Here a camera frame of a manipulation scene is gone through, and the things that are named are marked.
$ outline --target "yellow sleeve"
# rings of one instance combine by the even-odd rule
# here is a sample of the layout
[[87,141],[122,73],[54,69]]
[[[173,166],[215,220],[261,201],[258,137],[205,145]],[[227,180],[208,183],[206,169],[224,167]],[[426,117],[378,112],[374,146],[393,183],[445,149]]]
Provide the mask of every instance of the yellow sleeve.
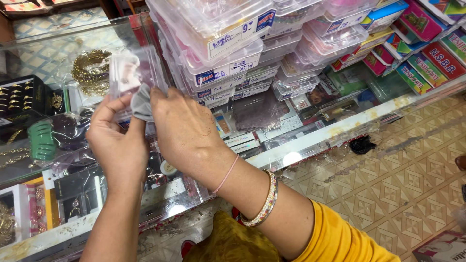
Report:
[[343,220],[329,207],[312,201],[314,230],[304,252],[294,262],[400,262],[390,253]]

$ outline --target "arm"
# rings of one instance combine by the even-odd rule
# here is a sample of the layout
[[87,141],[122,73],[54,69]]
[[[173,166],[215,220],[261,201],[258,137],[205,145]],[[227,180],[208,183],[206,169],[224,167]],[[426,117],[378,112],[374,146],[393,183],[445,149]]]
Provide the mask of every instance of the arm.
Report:
[[113,121],[115,112],[130,104],[131,96],[109,102],[106,97],[91,119],[86,138],[107,179],[108,193],[82,262],[136,261],[139,208],[148,161],[145,122],[131,119],[126,134]]
[[[163,157],[208,189],[215,190],[236,154],[220,138],[210,110],[176,89],[169,89],[168,98],[159,89],[153,89],[151,102]],[[238,159],[218,195],[252,219],[264,205],[269,183],[267,174]],[[258,229],[291,260],[306,248],[313,225],[312,202],[279,184],[275,206]]]

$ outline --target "hand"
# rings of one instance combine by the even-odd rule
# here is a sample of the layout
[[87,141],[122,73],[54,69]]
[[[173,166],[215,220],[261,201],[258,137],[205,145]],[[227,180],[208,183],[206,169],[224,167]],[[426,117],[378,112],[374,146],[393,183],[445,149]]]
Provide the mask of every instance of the hand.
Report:
[[115,113],[126,108],[131,95],[110,102],[106,96],[91,118],[86,138],[107,178],[109,193],[141,190],[149,158],[145,141],[145,121],[131,118],[126,134],[113,120]]
[[220,138],[211,111],[178,89],[169,88],[167,97],[152,88],[151,106],[162,156],[181,172],[197,178],[213,161],[236,157]]

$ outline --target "pink thread bracelet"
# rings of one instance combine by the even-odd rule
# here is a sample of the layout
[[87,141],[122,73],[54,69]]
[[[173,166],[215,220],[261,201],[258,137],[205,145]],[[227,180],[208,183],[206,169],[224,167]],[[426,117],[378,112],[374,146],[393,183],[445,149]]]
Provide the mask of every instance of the pink thread bracelet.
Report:
[[217,189],[215,189],[215,191],[213,192],[214,194],[216,194],[216,193],[219,191],[219,189],[223,186],[223,183],[225,183],[226,178],[227,178],[228,175],[231,173],[231,171],[232,171],[232,169],[233,169],[233,167],[234,167],[234,164],[236,164],[236,161],[238,160],[239,157],[240,157],[240,155],[236,155],[236,158],[235,158],[235,160],[234,160],[234,162],[233,162],[232,167],[230,167],[230,170],[228,170],[228,173],[226,173],[226,176],[223,178],[223,180],[222,180],[222,182],[220,183],[219,187],[217,187]]

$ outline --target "grey cloth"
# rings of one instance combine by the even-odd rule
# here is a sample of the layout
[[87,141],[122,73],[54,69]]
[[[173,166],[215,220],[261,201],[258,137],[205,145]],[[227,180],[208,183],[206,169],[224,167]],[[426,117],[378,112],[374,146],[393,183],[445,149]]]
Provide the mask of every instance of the grey cloth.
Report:
[[143,83],[137,93],[131,98],[131,111],[133,115],[146,122],[154,122],[151,108],[151,88]]

